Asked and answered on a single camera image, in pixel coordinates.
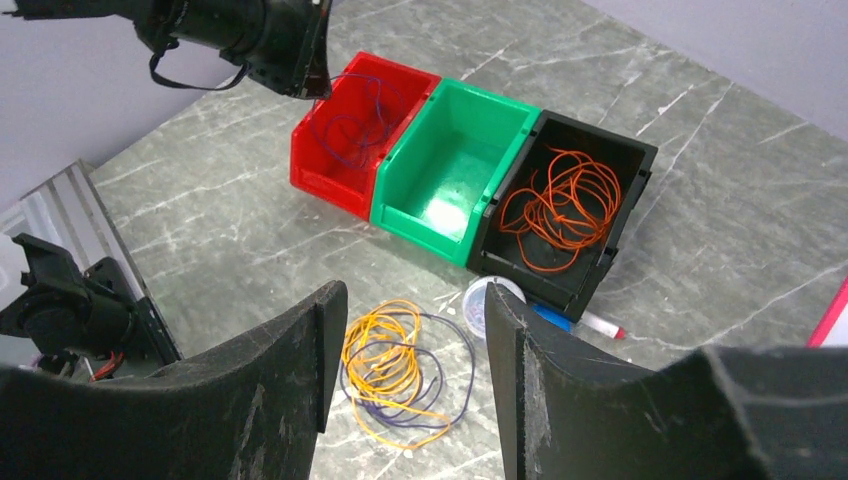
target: red wire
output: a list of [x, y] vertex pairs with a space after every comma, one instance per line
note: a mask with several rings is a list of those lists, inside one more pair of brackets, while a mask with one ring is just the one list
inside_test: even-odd
[[[615, 172], [591, 156], [577, 150], [548, 147], [556, 157], [548, 165], [547, 186], [543, 191], [534, 189], [538, 171], [530, 176], [530, 184], [512, 192], [501, 210], [500, 231], [515, 234], [522, 260], [528, 268], [540, 273], [557, 273], [568, 269], [577, 260], [581, 250], [606, 238], [615, 214], [621, 205], [621, 186]], [[554, 174], [554, 166], [563, 159], [576, 164]], [[507, 220], [509, 204], [521, 195], [530, 195], [524, 203], [521, 216]], [[603, 216], [592, 215], [583, 200], [593, 197], [603, 208]], [[566, 217], [560, 213], [570, 206], [576, 215]], [[560, 251], [571, 252], [571, 260], [557, 266], [541, 266], [531, 262], [524, 251], [523, 237], [532, 233]]]
[[100, 367], [100, 370], [97, 370], [97, 372], [95, 372], [94, 375], [91, 376], [91, 380], [89, 381], [96, 382], [98, 380], [103, 380], [105, 377], [108, 377], [109, 375], [115, 373], [115, 371], [117, 371], [119, 368], [121, 368], [121, 364], [123, 363], [124, 352], [121, 352], [118, 355], [115, 355], [115, 352], [112, 352], [109, 361], [106, 362], [105, 365]]

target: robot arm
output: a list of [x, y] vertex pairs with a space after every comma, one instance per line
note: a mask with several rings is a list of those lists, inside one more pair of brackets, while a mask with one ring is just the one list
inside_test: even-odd
[[[326, 98], [327, 24], [333, 0], [16, 0], [5, 12], [24, 20], [118, 15], [133, 22], [138, 38], [153, 52], [150, 75], [170, 88], [225, 90], [245, 76], [298, 99]], [[179, 41], [220, 51], [241, 67], [222, 88], [195, 87], [162, 77], [159, 61]]]

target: red object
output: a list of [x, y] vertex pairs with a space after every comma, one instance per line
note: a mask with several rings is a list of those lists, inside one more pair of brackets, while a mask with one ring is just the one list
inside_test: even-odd
[[813, 331], [813, 335], [807, 342], [808, 347], [820, 347], [827, 340], [830, 331], [836, 325], [836, 321], [839, 320], [839, 316], [842, 315], [846, 307], [848, 307], [848, 278], [842, 283], [842, 287], [839, 288], [836, 296], [833, 297], [833, 302], [825, 312], [821, 322], [819, 322], [819, 325]]
[[[340, 76], [333, 82], [333, 95], [318, 103], [295, 127], [291, 143], [290, 181], [295, 187], [369, 221], [377, 168], [415, 118], [441, 77], [422, 72], [367, 52], [359, 52], [342, 72], [374, 77], [383, 82], [376, 99], [375, 82], [355, 76]], [[383, 118], [394, 127], [379, 143], [363, 147], [352, 141], [343, 128], [367, 132], [381, 128], [377, 105]], [[335, 121], [344, 116], [344, 121]], [[329, 128], [328, 122], [334, 122]], [[332, 148], [352, 168], [333, 156]]]

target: gray marble surface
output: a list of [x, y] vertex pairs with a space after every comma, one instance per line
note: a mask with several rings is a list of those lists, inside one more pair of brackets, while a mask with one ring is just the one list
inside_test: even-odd
[[[848, 145], [576, 0], [349, 0], [331, 24], [333, 72], [366, 49], [660, 146], [589, 307], [630, 337], [577, 329], [604, 350], [656, 369], [704, 343], [802, 344], [848, 273]], [[335, 278], [352, 316], [394, 297], [460, 308], [471, 274], [289, 185], [289, 134], [308, 108], [246, 82], [94, 174], [186, 355]], [[462, 389], [461, 344], [435, 329], [422, 343]], [[470, 413], [449, 435], [382, 446], [339, 396], [313, 478], [502, 478], [477, 347]]]

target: cable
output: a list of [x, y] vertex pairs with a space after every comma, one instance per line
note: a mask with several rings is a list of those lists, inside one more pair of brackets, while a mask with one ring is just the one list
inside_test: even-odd
[[[547, 186], [542, 192], [534, 189], [538, 170], [530, 176], [529, 186], [519, 188], [506, 199], [501, 210], [500, 231], [514, 233], [518, 240], [521, 258], [528, 268], [540, 273], [557, 273], [571, 267], [580, 252], [604, 240], [615, 215], [621, 206], [621, 186], [613, 170], [577, 150], [560, 150], [548, 147], [556, 157], [548, 165]], [[577, 164], [554, 175], [557, 162], [574, 159]], [[532, 198], [524, 204], [521, 216], [506, 220], [509, 205], [521, 195]], [[596, 217], [586, 208], [585, 200], [596, 200], [603, 216]], [[573, 217], [560, 212], [565, 208], [576, 211]], [[572, 252], [571, 260], [559, 266], [539, 266], [527, 258], [522, 238], [534, 233], [558, 250]]]
[[[342, 163], [343, 165], [347, 166], [348, 168], [359, 170], [359, 169], [365, 168], [366, 165], [367, 165], [367, 161], [368, 161], [368, 158], [367, 158], [367, 155], [366, 155], [367, 150], [370, 147], [382, 145], [383, 143], [385, 143], [389, 139], [389, 137], [391, 136], [392, 131], [394, 131], [394, 129], [400, 124], [400, 121], [402, 120], [402, 117], [401, 117], [400, 114], [398, 114], [398, 118], [395, 118], [392, 121], [389, 121], [388, 118], [386, 118], [387, 117], [386, 112], [383, 111], [384, 109], [386, 109], [386, 107], [385, 107], [385, 105], [380, 103], [380, 99], [382, 98], [381, 95], [382, 95], [382, 92], [383, 92], [383, 86], [385, 85], [389, 90], [391, 90], [397, 96], [398, 101], [399, 101], [399, 105], [400, 105], [399, 108], [398, 108], [398, 112], [404, 111], [403, 96], [400, 94], [400, 91], [397, 88], [395, 88], [393, 85], [391, 85], [387, 82], [384, 82], [383, 80], [381, 80], [377, 77], [373, 77], [373, 76], [370, 76], [370, 75], [361, 75], [361, 74], [358, 74], [358, 73], [343, 73], [341, 75], [333, 77], [330, 80], [336, 80], [337, 78], [341, 78], [341, 77], [362, 78], [362, 79], [366, 80], [366, 82], [365, 82], [365, 96], [369, 100], [374, 101], [374, 113], [376, 114], [376, 117], [377, 117], [376, 124], [372, 124], [370, 127], [368, 127], [368, 126], [366, 126], [367, 120], [359, 119], [353, 114], [342, 113], [342, 114], [338, 114], [338, 115], [331, 117], [327, 121], [327, 123], [324, 125], [324, 132], [323, 132], [323, 136], [322, 136], [318, 133], [318, 130], [316, 129], [317, 127], [315, 126], [315, 123], [316, 123], [315, 114], [316, 114], [316, 109], [318, 107], [318, 100], [315, 100], [314, 102], [312, 102], [312, 108], [309, 111], [309, 122], [308, 122], [309, 123], [309, 129], [312, 131], [312, 135], [315, 137], [315, 139], [318, 141], [318, 143], [327, 152], [329, 152], [329, 154], [333, 158], [335, 158], [338, 162]], [[371, 85], [375, 85], [375, 84], [377, 86], [377, 92], [376, 92], [376, 94], [371, 95], [371, 93], [370, 93]], [[331, 102], [332, 99], [333, 99], [333, 97], [331, 96], [329, 99], [323, 100], [321, 103], [323, 105], [327, 102]], [[357, 130], [356, 130], [357, 134], [356, 135], [350, 135], [342, 127], [343, 124], [339, 123], [339, 125], [340, 125], [339, 131], [345, 137], [345, 139], [348, 142], [350, 142], [352, 145], [359, 147], [356, 162], [352, 162], [352, 161], [344, 158], [344, 156], [339, 154], [333, 147], [330, 146], [330, 143], [327, 140], [327, 136], [330, 132], [330, 128], [333, 125], [335, 125], [337, 122], [340, 122], [342, 120], [347, 120], [349, 122], [352, 122], [357, 127]]]
[[[399, 318], [411, 316], [411, 331], [400, 323]], [[429, 318], [448, 325], [465, 342], [471, 358], [471, 378], [468, 382], [465, 402], [459, 414], [451, 419], [445, 414], [433, 412], [431, 408], [441, 396], [445, 374], [442, 364], [433, 352], [416, 345], [421, 331], [421, 317]], [[374, 347], [382, 348], [379, 353], [366, 356]], [[419, 365], [419, 356], [433, 360], [438, 375], [423, 388], [423, 373]], [[406, 300], [386, 302], [368, 314], [357, 319], [345, 334], [342, 348], [342, 374], [339, 384], [342, 391], [351, 400], [354, 417], [360, 427], [378, 441], [403, 449], [416, 449], [426, 445], [447, 433], [453, 425], [462, 420], [468, 410], [476, 373], [474, 347], [467, 335], [452, 321], [437, 315], [421, 312], [417, 305]], [[353, 394], [344, 386], [347, 380]], [[438, 385], [427, 404], [419, 406], [433, 387]], [[363, 421], [360, 409], [388, 427], [423, 428], [436, 430], [414, 444], [401, 445], [374, 432]], [[441, 423], [413, 423], [421, 417], [441, 420]]]
[[124, 352], [118, 353], [117, 355], [115, 354], [115, 352], [112, 352], [109, 361], [106, 362], [105, 365], [100, 367], [100, 370], [97, 370], [97, 372], [95, 372], [94, 375], [91, 376], [89, 382], [97, 382], [114, 374], [119, 368], [121, 368], [121, 365], [123, 363]]

